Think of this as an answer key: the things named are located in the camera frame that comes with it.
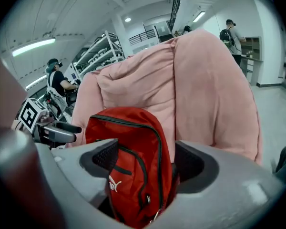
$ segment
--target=pink fabric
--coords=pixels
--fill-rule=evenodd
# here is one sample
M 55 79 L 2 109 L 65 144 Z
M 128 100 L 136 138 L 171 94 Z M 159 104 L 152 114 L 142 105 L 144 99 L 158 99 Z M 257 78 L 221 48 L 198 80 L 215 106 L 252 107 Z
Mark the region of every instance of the pink fabric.
M 89 117 L 104 108 L 143 108 L 160 121 L 174 160 L 175 140 L 214 146 L 261 164 L 257 108 L 248 81 L 214 35 L 195 30 L 88 73 L 80 86 L 75 143 L 85 144 Z

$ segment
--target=red backpack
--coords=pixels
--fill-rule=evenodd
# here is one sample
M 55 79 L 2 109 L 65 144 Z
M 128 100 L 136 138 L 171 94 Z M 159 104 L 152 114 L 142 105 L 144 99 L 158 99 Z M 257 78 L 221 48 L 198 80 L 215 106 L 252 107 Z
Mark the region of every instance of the red backpack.
M 143 109 L 106 109 L 90 117 L 86 141 L 109 138 L 118 139 L 119 144 L 109 175 L 113 213 L 118 221 L 142 228 L 166 208 L 172 186 L 172 165 L 161 124 Z

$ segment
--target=wooden cabinet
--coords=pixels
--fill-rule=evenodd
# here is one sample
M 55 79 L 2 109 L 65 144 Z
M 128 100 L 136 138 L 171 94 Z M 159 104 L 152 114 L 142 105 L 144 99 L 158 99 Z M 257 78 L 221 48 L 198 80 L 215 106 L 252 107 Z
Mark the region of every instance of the wooden cabinet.
M 246 37 L 246 42 L 241 42 L 242 55 L 253 59 L 262 60 L 262 40 L 260 37 Z

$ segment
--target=backpack strap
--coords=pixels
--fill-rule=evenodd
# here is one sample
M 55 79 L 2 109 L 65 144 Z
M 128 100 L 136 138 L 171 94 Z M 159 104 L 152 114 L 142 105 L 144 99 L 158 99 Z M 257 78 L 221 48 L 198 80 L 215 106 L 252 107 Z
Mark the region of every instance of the backpack strap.
M 54 78 L 55 73 L 56 73 L 56 72 L 52 72 L 52 73 L 49 75 L 48 80 L 47 80 L 47 85 L 48 85 L 48 87 L 52 87 L 53 78 Z

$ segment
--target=floor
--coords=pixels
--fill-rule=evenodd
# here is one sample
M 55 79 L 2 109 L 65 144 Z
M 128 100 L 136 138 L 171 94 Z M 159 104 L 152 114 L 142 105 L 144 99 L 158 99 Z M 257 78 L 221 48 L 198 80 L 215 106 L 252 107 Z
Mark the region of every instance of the floor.
M 272 171 L 286 146 L 286 89 L 253 86 L 252 91 L 262 123 L 263 167 Z

